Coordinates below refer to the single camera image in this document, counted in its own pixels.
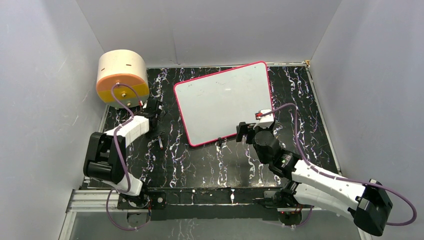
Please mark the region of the white whiteboard marker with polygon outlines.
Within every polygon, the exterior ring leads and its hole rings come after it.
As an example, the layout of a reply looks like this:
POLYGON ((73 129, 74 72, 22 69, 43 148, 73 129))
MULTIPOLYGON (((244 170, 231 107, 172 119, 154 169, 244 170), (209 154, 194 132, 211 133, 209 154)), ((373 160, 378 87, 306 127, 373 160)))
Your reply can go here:
POLYGON ((158 137, 158 143, 159 143, 160 149, 162 150, 164 148, 164 146, 163 146, 162 138, 160 136, 158 137))

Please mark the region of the pink framed whiteboard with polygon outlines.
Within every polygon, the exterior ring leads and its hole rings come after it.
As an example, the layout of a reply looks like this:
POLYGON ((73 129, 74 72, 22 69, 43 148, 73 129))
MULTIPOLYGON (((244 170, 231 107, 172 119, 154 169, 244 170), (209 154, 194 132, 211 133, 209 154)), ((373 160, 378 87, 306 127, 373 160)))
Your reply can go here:
POLYGON ((231 137, 240 122, 256 123, 256 113, 273 108, 264 61, 179 82, 173 92, 192 147, 231 137))

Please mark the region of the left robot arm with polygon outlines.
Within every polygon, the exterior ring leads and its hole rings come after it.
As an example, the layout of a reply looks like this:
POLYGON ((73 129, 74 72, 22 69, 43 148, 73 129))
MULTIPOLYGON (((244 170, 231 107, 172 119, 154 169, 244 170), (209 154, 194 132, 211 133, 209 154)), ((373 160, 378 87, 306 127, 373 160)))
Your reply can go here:
POLYGON ((85 177, 105 183, 135 208, 145 208, 149 201, 147 185, 127 168, 127 147, 142 136, 155 139, 163 133, 160 124, 163 102, 148 100, 143 107, 117 127, 90 135, 83 165, 85 177))

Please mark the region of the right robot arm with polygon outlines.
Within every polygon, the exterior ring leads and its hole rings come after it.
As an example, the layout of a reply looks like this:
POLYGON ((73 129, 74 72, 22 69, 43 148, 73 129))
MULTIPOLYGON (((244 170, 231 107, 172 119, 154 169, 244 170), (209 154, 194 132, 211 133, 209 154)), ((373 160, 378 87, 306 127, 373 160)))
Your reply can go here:
POLYGON ((289 180, 288 186, 280 192, 286 206, 319 207, 352 220, 370 235, 382 236, 393 203, 379 181, 354 182, 306 163, 300 155, 281 147, 270 128, 240 122, 236 127, 236 141, 242 141, 244 136, 262 164, 276 176, 289 180))

